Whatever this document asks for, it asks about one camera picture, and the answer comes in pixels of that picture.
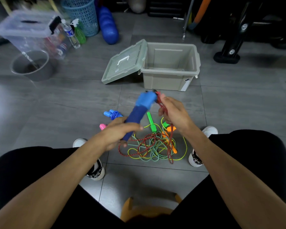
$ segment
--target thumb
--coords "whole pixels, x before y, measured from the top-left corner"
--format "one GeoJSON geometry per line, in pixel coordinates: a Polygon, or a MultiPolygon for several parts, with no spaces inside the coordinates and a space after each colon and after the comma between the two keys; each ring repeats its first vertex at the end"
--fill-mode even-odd
{"type": "Polygon", "coordinates": [[[125,134],[132,131],[141,131],[143,127],[137,123],[124,123],[119,125],[120,130],[123,131],[125,134]]]}
{"type": "Polygon", "coordinates": [[[165,105],[165,107],[168,110],[175,108],[175,105],[171,102],[171,100],[165,94],[160,95],[160,100],[162,101],[162,103],[165,105]]]}

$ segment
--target forearm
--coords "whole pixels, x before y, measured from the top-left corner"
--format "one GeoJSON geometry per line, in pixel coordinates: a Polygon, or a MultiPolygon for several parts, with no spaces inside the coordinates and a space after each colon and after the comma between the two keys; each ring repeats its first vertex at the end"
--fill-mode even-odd
{"type": "Polygon", "coordinates": [[[104,152],[94,137],[0,210],[0,228],[50,228],[81,179],[104,152]]]}
{"type": "Polygon", "coordinates": [[[242,228],[286,228],[286,204],[258,177],[197,127],[185,135],[242,228]]]}

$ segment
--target pink jump rope handle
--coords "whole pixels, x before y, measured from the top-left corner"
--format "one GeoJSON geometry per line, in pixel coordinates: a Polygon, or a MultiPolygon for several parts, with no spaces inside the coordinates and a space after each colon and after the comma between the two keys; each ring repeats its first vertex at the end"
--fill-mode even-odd
{"type": "Polygon", "coordinates": [[[101,130],[103,130],[104,128],[106,128],[107,127],[107,125],[105,125],[105,124],[100,124],[100,129],[101,130]]]}

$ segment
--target blue laundry basket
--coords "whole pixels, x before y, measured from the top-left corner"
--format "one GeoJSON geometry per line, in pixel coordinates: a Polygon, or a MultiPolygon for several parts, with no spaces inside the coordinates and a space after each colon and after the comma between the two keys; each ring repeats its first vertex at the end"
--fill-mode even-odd
{"type": "Polygon", "coordinates": [[[99,25],[94,0],[61,0],[61,6],[72,20],[80,19],[85,36],[90,37],[98,33],[99,25]]]}

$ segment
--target gray bucket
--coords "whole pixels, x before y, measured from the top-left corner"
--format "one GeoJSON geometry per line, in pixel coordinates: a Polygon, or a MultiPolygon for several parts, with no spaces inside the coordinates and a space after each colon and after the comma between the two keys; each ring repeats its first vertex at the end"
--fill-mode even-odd
{"type": "Polygon", "coordinates": [[[53,65],[49,62],[49,54],[47,52],[29,51],[27,55],[39,65],[39,69],[36,69],[23,54],[19,54],[10,65],[13,73],[24,75],[32,81],[47,80],[53,75],[53,65]]]}

